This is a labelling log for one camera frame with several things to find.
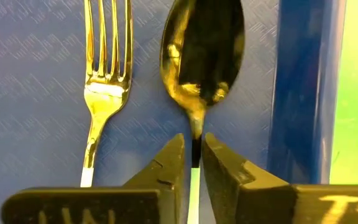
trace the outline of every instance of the blue background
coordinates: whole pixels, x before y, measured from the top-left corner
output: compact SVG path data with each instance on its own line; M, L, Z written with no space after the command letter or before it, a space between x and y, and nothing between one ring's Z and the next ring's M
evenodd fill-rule
M188 120L165 92L158 68L172 2L132 0L132 89L103 132L95 186L123 184L177 133L185 134L190 155ZM227 99L208 113L204 131L287 181L319 182L313 141L324 1L242 0L242 6L241 72ZM104 8L111 38L111 2ZM97 19L96 1L93 9ZM123 1L118 11L123 39ZM83 0L0 0L0 206L20 189L80 184L90 125L83 17ZM188 188L190 163L186 174ZM200 223L214 223L204 180L200 204Z

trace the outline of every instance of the fork tine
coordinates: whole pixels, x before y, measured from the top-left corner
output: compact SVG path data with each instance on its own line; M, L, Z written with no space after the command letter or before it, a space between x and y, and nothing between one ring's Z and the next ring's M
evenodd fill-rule
M85 57L86 57L86 75L92 76L93 74L93 55L94 55L94 47L93 47L93 25L92 25L92 10L91 10L91 1L85 0L84 2L85 9L85 41L86 41L86 49L85 49Z
M119 45L118 45L118 25L117 25L117 0L111 0L112 6L112 59L111 74L119 75Z
M107 52L106 52L106 26L104 23L103 0L98 1L99 5L99 29L100 29L100 59L98 75L103 77L106 74Z
M133 34L133 25L132 25L132 7L131 0L125 0L125 64L124 64L124 73L122 75L122 81L124 83L129 83L132 77L132 58L133 58L133 48L134 48L134 34Z

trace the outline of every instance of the spoon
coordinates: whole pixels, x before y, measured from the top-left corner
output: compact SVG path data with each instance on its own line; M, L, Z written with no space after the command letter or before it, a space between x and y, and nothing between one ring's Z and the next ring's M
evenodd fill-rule
M187 223L198 223L204 117L231 89L244 40L240 0L175 0L165 23L160 73L168 94L185 109L193 135Z

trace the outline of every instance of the fork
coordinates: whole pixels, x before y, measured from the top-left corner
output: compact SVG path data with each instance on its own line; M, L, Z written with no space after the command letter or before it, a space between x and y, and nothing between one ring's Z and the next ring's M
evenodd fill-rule
M103 0L98 0L100 53L98 69L94 68L94 40L91 0L85 0L86 74L84 98L91 113L91 127L86 143L85 158L81 176L81 187L91 187L94 160L101 133L106 121L117 113L129 96L132 78L133 25L131 0L126 3L125 63L121 74L119 68L119 45L117 26L117 4L112 1L112 61L107 70L106 26L104 23Z

